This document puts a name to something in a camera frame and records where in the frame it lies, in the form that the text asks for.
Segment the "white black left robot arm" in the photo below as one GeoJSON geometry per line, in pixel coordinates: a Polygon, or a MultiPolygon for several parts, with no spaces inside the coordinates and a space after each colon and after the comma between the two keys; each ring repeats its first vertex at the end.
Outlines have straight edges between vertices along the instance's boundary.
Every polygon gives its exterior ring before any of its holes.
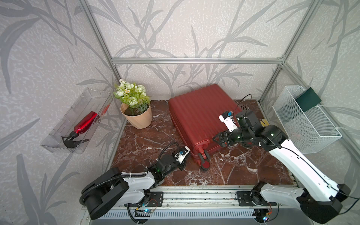
{"type": "Polygon", "coordinates": [[[159,154],[155,164],[144,172],[121,172],[114,167],[106,171],[96,180],[87,185],[82,191],[79,203],[85,206],[92,220],[108,213],[116,205],[127,208],[160,206],[162,194],[151,192],[151,189],[160,186],[164,179],[173,171],[183,170],[190,149],[173,143],[177,150],[172,154],[165,154],[171,147],[169,144],[159,154]]]}

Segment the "red hard-shell suitcase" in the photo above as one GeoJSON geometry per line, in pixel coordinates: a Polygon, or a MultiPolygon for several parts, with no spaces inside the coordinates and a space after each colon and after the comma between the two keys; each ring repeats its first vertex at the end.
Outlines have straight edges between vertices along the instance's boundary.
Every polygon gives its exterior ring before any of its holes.
{"type": "Polygon", "coordinates": [[[213,141],[218,133],[228,130],[219,116],[242,109],[217,84],[171,98],[169,112],[184,144],[190,148],[193,160],[203,169],[210,168],[210,155],[221,149],[213,141]]]}

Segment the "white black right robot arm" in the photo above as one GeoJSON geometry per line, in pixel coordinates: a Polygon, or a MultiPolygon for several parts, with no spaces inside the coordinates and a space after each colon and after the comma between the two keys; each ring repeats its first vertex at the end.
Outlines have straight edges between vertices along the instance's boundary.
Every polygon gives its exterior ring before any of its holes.
{"type": "Polygon", "coordinates": [[[311,220],[326,224],[342,212],[342,202],[350,198],[350,188],[338,184],[313,165],[276,125],[264,127],[251,110],[233,114],[225,111],[219,120],[227,131],[214,136],[221,147],[238,143],[258,146],[279,160],[300,181],[302,188],[277,187],[264,181],[255,185],[249,195],[256,206],[264,202],[281,203],[301,210],[311,220]]]}

